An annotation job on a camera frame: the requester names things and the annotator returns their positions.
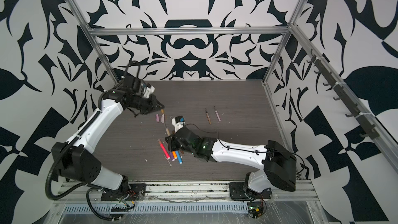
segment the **wood grain surface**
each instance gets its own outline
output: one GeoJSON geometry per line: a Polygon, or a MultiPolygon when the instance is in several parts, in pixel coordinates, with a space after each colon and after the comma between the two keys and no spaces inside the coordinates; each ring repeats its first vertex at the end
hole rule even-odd
{"type": "MultiPolygon", "coordinates": [[[[164,104],[165,123],[174,129],[172,116],[182,115],[186,124],[194,123],[209,132],[220,132],[220,139],[237,144],[282,142],[261,81],[153,81],[157,99],[164,104]],[[218,122],[213,106],[217,108],[218,122]],[[205,108],[211,124],[207,121],[205,108]]],[[[201,162],[192,154],[182,155],[183,163],[164,157],[157,139],[167,136],[156,113],[134,118],[124,111],[111,124],[98,143],[95,156],[102,165],[133,181],[242,180],[257,169],[230,162],[201,162]]],[[[188,126],[199,136],[213,136],[188,126]]]]}

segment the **black mounting plate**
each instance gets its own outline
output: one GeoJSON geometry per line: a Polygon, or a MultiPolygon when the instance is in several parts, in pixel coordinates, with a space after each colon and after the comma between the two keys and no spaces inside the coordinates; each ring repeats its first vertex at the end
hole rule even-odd
{"type": "MultiPolygon", "coordinates": [[[[245,191],[243,190],[244,183],[229,183],[229,194],[232,200],[234,201],[249,201],[251,198],[245,195],[245,191]]],[[[255,196],[256,199],[271,199],[272,191],[270,188],[264,189],[261,194],[255,196]]]]}
{"type": "MultiPolygon", "coordinates": [[[[130,196],[128,199],[129,201],[135,201],[137,197],[141,195],[145,195],[145,189],[147,188],[147,185],[145,183],[129,183],[129,186],[132,191],[135,192],[133,193],[132,196],[130,196]]],[[[117,201],[117,195],[113,194],[111,191],[106,191],[102,193],[101,200],[102,201],[117,201]]]]}

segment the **blue marker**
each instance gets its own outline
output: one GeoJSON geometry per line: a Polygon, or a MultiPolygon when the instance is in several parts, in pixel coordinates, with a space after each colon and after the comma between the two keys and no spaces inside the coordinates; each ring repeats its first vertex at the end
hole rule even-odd
{"type": "Polygon", "coordinates": [[[180,156],[180,153],[178,151],[176,151],[176,155],[177,155],[178,161],[180,162],[180,164],[182,164],[181,156],[180,156]]]}

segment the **white robotic arm segment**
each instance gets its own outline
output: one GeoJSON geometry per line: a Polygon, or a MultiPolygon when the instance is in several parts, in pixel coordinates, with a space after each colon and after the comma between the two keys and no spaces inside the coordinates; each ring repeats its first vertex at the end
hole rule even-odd
{"type": "Polygon", "coordinates": [[[240,163],[255,167],[257,169],[264,168],[264,165],[261,163],[261,161],[266,158],[267,154],[267,149],[264,147],[264,145],[247,146],[243,144],[228,143],[222,140],[215,142],[212,150],[213,153],[211,156],[217,162],[240,163]]]}
{"type": "MultiPolygon", "coordinates": [[[[105,131],[108,129],[108,127],[111,125],[111,123],[116,119],[117,116],[119,116],[123,112],[123,107],[120,102],[115,102],[112,99],[105,99],[102,100],[102,111],[95,119],[95,121],[88,127],[88,129],[81,135],[80,139],[74,143],[74,146],[79,146],[83,145],[84,148],[90,152],[93,153],[98,141],[102,137],[102,135],[105,133],[105,131]]],[[[79,129],[83,129],[89,122],[90,120],[94,117],[96,112],[100,111],[98,108],[92,116],[86,121],[86,123],[79,129]]],[[[70,142],[73,140],[74,137],[77,136],[77,133],[73,135],[72,137],[68,138],[67,142],[70,142]]]]}

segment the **red marker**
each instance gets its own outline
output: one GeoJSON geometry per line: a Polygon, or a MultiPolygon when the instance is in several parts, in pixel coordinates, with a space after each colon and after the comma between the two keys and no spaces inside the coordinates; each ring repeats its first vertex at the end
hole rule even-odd
{"type": "Polygon", "coordinates": [[[162,148],[162,150],[163,150],[164,155],[166,156],[166,158],[167,158],[167,159],[170,159],[170,155],[169,155],[169,153],[166,151],[166,149],[164,148],[164,146],[163,146],[163,144],[162,144],[162,141],[161,141],[160,139],[158,139],[158,142],[159,142],[160,147],[162,148]]]}

